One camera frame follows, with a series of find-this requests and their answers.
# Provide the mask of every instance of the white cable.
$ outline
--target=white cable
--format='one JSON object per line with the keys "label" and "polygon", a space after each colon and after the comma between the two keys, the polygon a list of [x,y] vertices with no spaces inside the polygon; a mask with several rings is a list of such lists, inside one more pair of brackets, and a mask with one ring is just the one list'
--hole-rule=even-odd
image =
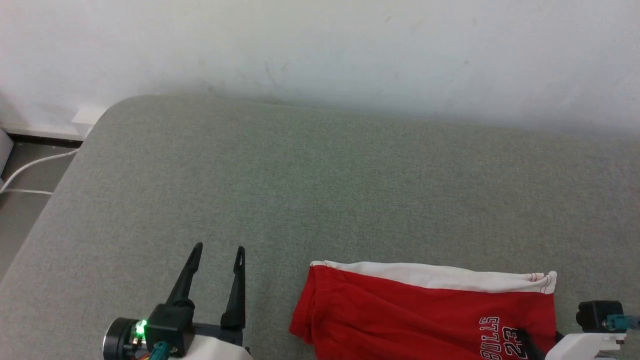
{"label": "white cable", "polygon": [[42,158],[42,159],[37,159],[35,161],[32,161],[32,162],[28,163],[27,165],[24,165],[23,167],[19,168],[16,172],[14,172],[6,180],[6,182],[4,183],[4,186],[2,188],[0,188],[0,193],[5,193],[5,192],[26,192],[26,193],[41,193],[41,194],[45,194],[45,195],[52,195],[53,193],[51,193],[51,192],[41,192],[40,190],[20,190],[20,189],[7,189],[7,188],[9,187],[9,184],[15,179],[15,177],[18,176],[21,172],[25,171],[27,168],[32,167],[33,165],[45,162],[45,161],[64,158],[65,156],[71,156],[71,155],[77,153],[78,150],[80,150],[80,149],[76,149],[76,150],[73,150],[73,151],[70,151],[70,152],[65,152],[64,154],[58,154],[58,155],[48,156],[48,157]]}

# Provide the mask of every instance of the folded clothing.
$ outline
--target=folded clothing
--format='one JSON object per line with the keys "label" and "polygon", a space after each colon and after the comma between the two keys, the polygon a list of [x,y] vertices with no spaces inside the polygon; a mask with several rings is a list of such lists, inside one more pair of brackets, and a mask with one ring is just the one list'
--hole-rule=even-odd
{"label": "folded clothing", "polygon": [[516,329],[555,345],[555,272],[311,263],[289,331],[325,359],[526,359]]}

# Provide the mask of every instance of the red fabric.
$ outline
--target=red fabric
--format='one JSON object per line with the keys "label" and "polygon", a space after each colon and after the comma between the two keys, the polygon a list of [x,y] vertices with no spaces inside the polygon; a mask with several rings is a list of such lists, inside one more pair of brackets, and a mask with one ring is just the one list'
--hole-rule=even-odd
{"label": "red fabric", "polygon": [[553,294],[428,289],[312,266],[289,330],[318,360],[515,360],[510,328],[549,351]]}

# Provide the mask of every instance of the gray table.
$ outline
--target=gray table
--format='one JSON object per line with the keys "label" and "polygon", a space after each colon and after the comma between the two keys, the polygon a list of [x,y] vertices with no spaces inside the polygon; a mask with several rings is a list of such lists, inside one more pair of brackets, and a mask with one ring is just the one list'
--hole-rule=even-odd
{"label": "gray table", "polygon": [[[196,97],[101,118],[0,284],[3,359],[97,359],[147,316],[197,241],[195,320],[217,322],[247,251],[246,344],[312,359],[287,332],[314,259],[559,273],[578,302],[640,312],[640,143]],[[627,359],[640,351],[630,336]]]}

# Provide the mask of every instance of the green led light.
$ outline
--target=green led light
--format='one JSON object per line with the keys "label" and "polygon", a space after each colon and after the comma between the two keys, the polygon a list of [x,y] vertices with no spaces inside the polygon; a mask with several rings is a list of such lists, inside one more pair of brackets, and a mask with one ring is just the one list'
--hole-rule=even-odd
{"label": "green led light", "polygon": [[144,335],[145,334],[145,326],[147,324],[146,320],[142,320],[136,325],[136,334]]}

